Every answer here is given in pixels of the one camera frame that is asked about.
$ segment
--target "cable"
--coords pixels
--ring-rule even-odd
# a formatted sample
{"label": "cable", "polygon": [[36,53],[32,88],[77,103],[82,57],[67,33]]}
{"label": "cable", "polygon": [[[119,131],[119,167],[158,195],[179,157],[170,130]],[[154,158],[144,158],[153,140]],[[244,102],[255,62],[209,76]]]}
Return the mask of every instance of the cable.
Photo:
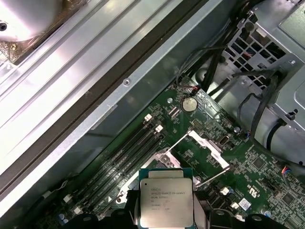
{"label": "cable", "polygon": [[[241,121],[241,109],[243,107],[243,105],[249,101],[250,97],[254,96],[253,94],[249,94],[244,100],[243,102],[239,105],[238,109],[237,109],[237,122],[240,125],[240,127],[243,129],[243,131],[245,131],[246,133],[248,133],[247,129],[244,127],[242,121]],[[278,160],[278,161],[283,161],[285,162],[285,164],[290,165],[292,167],[297,167],[299,169],[305,170],[305,166],[300,165],[296,162],[290,161],[285,159],[284,157],[277,155],[269,150],[267,150],[262,144],[260,144],[254,137],[251,137],[252,133],[250,133],[250,138],[249,140],[251,141],[251,143],[257,148],[257,150],[267,156],[271,156],[274,159]]]}
{"label": "cable", "polygon": [[256,133],[256,130],[257,130],[258,123],[261,120],[261,117],[263,115],[263,112],[264,112],[265,108],[267,107],[267,105],[270,102],[273,94],[276,91],[277,82],[278,82],[277,76],[273,75],[271,77],[270,84],[268,85],[267,90],[265,92],[265,95],[261,99],[261,102],[260,102],[260,104],[259,104],[259,106],[258,106],[258,108],[257,108],[257,110],[254,114],[253,121],[252,121],[252,124],[251,124],[251,131],[250,131],[251,136],[250,136],[250,138],[255,138],[255,133]]}
{"label": "cable", "polygon": [[[241,2],[238,2],[236,6],[233,8],[231,12],[231,23],[229,24],[228,28],[226,29],[224,35],[219,39],[217,42],[217,45],[227,45],[230,40],[235,36],[239,28],[237,27],[238,23],[246,18],[248,12],[258,3],[263,2],[264,0],[244,0]],[[207,92],[211,83],[213,82],[214,75],[216,73],[216,69],[218,66],[218,63],[221,59],[223,50],[215,51],[211,63],[208,67],[207,73],[201,83],[201,88]]]}
{"label": "cable", "polygon": [[241,112],[242,112],[242,108],[243,106],[249,101],[249,99],[251,97],[255,97],[256,99],[260,99],[256,94],[254,93],[250,93],[247,95],[247,97],[245,97],[245,99],[239,104],[238,108],[237,108],[237,120],[241,123]]}
{"label": "cable", "polygon": [[183,64],[181,65],[180,69],[178,70],[177,74],[176,74],[176,84],[178,87],[181,88],[194,88],[194,86],[189,86],[189,85],[180,85],[179,84],[179,78],[182,75],[183,71],[185,71],[188,67],[188,65],[191,63],[192,58],[195,56],[195,54],[197,52],[201,52],[201,51],[209,51],[209,50],[217,50],[217,49],[225,49],[226,46],[213,46],[213,47],[204,47],[204,48],[198,48],[195,49],[194,51],[191,52],[190,55],[188,55],[188,57],[185,59],[185,61],[183,62]]}
{"label": "cable", "polygon": [[267,142],[266,142],[266,148],[268,150],[271,150],[271,142],[272,142],[272,138],[275,135],[276,131],[281,127],[281,126],[285,126],[287,125],[287,123],[283,120],[283,119],[278,119],[276,124],[274,125],[274,127],[272,127],[271,131],[268,134],[267,137]]}
{"label": "cable", "polygon": [[292,191],[297,196],[305,197],[304,194],[298,193],[297,191],[291,188],[291,185],[286,177],[286,174],[288,174],[290,171],[291,169],[287,168],[287,166],[285,166],[284,169],[282,170],[282,178],[284,180],[285,185],[287,186],[287,188],[289,188],[290,191]]}
{"label": "cable", "polygon": [[[263,75],[265,76],[266,79],[270,78],[270,76],[274,74],[274,70],[261,70],[261,71],[249,71],[249,72],[241,72],[241,73],[234,73],[232,74],[233,78],[239,77],[239,76],[260,76]],[[214,90],[212,90],[209,93],[209,96],[213,96],[214,94],[216,94],[217,92],[219,92],[221,89],[223,89],[228,83],[230,82],[230,80],[228,78],[226,78],[224,81],[222,81],[218,87],[216,87]]]}

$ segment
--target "screw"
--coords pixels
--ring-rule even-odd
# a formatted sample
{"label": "screw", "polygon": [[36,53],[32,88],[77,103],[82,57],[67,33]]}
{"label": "screw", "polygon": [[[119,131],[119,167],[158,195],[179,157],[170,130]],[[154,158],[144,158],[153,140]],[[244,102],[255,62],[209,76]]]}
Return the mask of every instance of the screw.
{"label": "screw", "polygon": [[234,127],[234,133],[239,133],[240,132],[240,128],[238,126]]}
{"label": "screw", "polygon": [[216,214],[219,215],[219,216],[223,216],[223,215],[224,215],[224,212],[221,211],[221,210],[217,210],[217,211],[216,211]]}
{"label": "screw", "polygon": [[10,48],[11,48],[13,51],[15,51],[15,50],[17,49],[17,45],[16,45],[16,44],[12,44],[12,45],[10,46]]}
{"label": "screw", "polygon": [[3,23],[3,22],[0,23],[0,31],[5,31],[7,27],[8,27],[8,26],[7,26],[6,23]]}
{"label": "screw", "polygon": [[262,221],[262,218],[260,218],[259,216],[252,216],[252,219],[254,219],[255,221]]}
{"label": "screw", "polygon": [[196,178],[196,180],[198,180],[199,182],[201,182],[201,177],[200,177],[200,176],[196,176],[195,178]]}
{"label": "screw", "polygon": [[132,81],[127,78],[127,79],[124,79],[123,84],[124,84],[124,86],[129,86],[131,82]]}

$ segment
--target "aluminum panel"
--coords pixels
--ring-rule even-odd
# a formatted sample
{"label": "aluminum panel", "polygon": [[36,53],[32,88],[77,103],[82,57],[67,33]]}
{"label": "aluminum panel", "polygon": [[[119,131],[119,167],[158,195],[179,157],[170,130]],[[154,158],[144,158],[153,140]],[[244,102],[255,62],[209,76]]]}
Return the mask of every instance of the aluminum panel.
{"label": "aluminum panel", "polygon": [[92,0],[18,67],[5,62],[0,174],[181,1]]}

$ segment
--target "ram slot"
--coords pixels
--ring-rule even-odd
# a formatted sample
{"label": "ram slot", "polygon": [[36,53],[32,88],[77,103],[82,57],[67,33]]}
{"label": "ram slot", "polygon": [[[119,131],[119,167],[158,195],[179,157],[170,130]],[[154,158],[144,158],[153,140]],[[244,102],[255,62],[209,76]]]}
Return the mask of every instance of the ram slot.
{"label": "ram slot", "polygon": [[108,157],[110,158],[110,160],[103,162],[99,166],[100,172],[96,174],[91,179],[89,185],[78,194],[78,199],[81,200],[90,193],[92,193],[96,189],[98,183],[100,183],[101,180],[104,179],[104,176],[113,169],[113,164],[116,165],[118,162],[120,162],[121,159],[124,158],[125,155],[128,153],[128,151],[133,148],[135,144],[141,141],[143,136],[145,136],[151,130],[152,127],[152,124],[146,124],[145,126],[141,125],[139,128],[137,128],[131,133],[131,136],[129,136],[128,139],[124,141],[124,143],[122,143],[117,149],[112,151]]}
{"label": "ram slot", "polygon": [[135,144],[132,145],[132,147],[128,150],[128,151],[125,151],[124,154],[120,155],[114,162],[114,167],[109,167],[104,173],[103,175],[101,175],[101,178],[96,182],[97,183],[97,186],[94,187],[94,189],[92,190],[88,190],[87,193],[89,193],[89,196],[86,197],[82,204],[83,205],[86,205],[86,203],[92,198],[94,197],[97,193],[100,192],[100,189],[103,188],[106,184],[108,184],[110,181],[113,180],[113,178],[116,176],[115,174],[118,173],[117,170],[113,171],[113,174],[110,174],[105,181],[103,181],[105,179],[105,175],[109,174],[115,167],[117,166],[124,166],[125,163],[128,163],[129,161],[129,158],[126,158],[123,163],[120,165],[120,162],[125,158],[125,157],[128,157],[129,156],[129,153],[132,152],[132,155],[136,154],[140,149],[141,147],[143,147],[150,139],[151,139],[151,136],[153,134],[154,130],[151,129],[151,130],[148,130],[145,132],[145,134],[143,135],[143,133],[141,133],[141,136],[142,138],[137,141]]}
{"label": "ram slot", "polygon": [[[119,173],[122,174],[129,174],[131,173],[134,168],[139,165],[139,163],[141,161],[143,161],[143,158],[150,158],[152,156],[153,153],[155,153],[155,150],[157,149],[159,142],[161,141],[160,136],[154,136],[150,139],[148,139],[148,142],[146,142],[145,145],[143,145],[141,147],[140,150],[137,150],[137,152],[135,152],[131,159],[126,161],[124,163],[124,165],[122,165],[122,167],[127,167],[125,169],[121,169],[120,171],[118,171],[113,177],[116,177]],[[98,204],[104,200],[107,195],[115,188],[118,186],[118,184],[125,178],[125,176],[120,176],[118,179],[116,179],[110,186],[109,188],[107,188],[106,190],[103,190],[105,187],[102,187],[99,189],[100,191],[100,195],[98,196],[98,198],[96,200],[94,200],[90,206],[88,207],[89,211],[92,211],[94,208],[96,208],[98,206]]]}

